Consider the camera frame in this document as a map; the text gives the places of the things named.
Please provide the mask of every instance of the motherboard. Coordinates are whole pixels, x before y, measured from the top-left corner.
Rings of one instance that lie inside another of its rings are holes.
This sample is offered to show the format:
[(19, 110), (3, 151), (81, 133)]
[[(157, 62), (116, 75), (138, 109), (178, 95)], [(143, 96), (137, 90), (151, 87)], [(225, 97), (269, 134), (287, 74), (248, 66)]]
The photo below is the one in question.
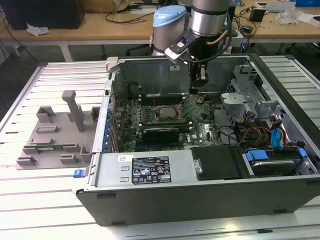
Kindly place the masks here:
[(119, 99), (115, 107), (119, 152), (188, 150), (223, 145), (204, 94)]

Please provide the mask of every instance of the gray 3d printed holder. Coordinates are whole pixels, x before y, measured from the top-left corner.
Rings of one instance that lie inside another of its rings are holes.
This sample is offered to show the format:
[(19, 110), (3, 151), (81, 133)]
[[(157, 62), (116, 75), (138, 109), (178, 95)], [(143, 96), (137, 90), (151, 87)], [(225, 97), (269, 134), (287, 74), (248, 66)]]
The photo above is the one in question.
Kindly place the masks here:
[(18, 170), (82, 168), (90, 164), (100, 108), (83, 112), (75, 97), (73, 90), (62, 94), (70, 113), (55, 113), (50, 106), (39, 108), (39, 121), (16, 161)]

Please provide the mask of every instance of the table leg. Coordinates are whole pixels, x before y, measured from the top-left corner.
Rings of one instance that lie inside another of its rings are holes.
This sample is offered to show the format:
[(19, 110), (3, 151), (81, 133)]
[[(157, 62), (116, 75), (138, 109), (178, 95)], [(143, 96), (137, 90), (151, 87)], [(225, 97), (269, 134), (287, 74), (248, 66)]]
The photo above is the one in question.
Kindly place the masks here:
[(276, 50), (275, 54), (277, 54), (277, 55), (281, 54), (281, 50), (284, 47), (284, 45), (285, 45), (284, 42), (279, 43), (278, 49)]
[(62, 51), (62, 54), (64, 56), (64, 60), (66, 62), (73, 62), (74, 59), (71, 55), (71, 52), (70, 52), (70, 49), (69, 49), (69, 45), (67, 43), (61, 43), (60, 44), (60, 48), (61, 48), (61, 51)]
[(20, 57), (20, 52), (18, 51), (17, 46), (7, 46), (9, 52), (15, 57), (18, 58)]
[(107, 58), (105, 45), (100, 45), (100, 48), (101, 48), (102, 58), (105, 60)]

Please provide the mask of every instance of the computer case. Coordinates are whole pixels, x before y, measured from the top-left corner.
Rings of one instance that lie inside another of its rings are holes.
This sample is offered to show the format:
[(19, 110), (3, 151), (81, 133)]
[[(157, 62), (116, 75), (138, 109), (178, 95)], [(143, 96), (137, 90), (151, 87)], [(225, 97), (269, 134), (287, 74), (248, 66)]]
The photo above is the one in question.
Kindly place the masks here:
[(0, 0), (14, 30), (35, 27), (78, 29), (85, 18), (82, 0)]

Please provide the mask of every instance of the floor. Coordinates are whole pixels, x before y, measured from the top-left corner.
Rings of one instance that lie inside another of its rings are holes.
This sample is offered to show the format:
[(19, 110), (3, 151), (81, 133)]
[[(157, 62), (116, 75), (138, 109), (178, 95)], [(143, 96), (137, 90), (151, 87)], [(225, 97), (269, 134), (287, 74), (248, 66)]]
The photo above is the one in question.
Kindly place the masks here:
[[(108, 57), (125, 56), (127, 49), (136, 45), (109, 45), (105, 46)], [(285, 49), (289, 46), (286, 44), (281, 55), (286, 55)], [(247, 49), (248, 53), (257, 53), (260, 56), (272, 56), (278, 48), (278, 44), (257, 43), (254, 47)], [(39, 62), (64, 62), (63, 54), (58, 46), (32, 46), (29, 52)], [(71, 46), (71, 52), (75, 61), (100, 61), (106, 59), (102, 56), (99, 45), (92, 46)], [(239, 53), (240, 49), (235, 48), (233, 53)], [(146, 49), (134, 50), (131, 56), (143, 56)], [(310, 46), (299, 43), (291, 49), (291, 53), (302, 63), (311, 73), (319, 78), (320, 74), (320, 55)], [(19, 95), (23, 86), (29, 80), (37, 63), (21, 49), (20, 57), (13, 58), (6, 54), (7, 60), (0, 65), (0, 120), (4, 117), (16, 97)]]

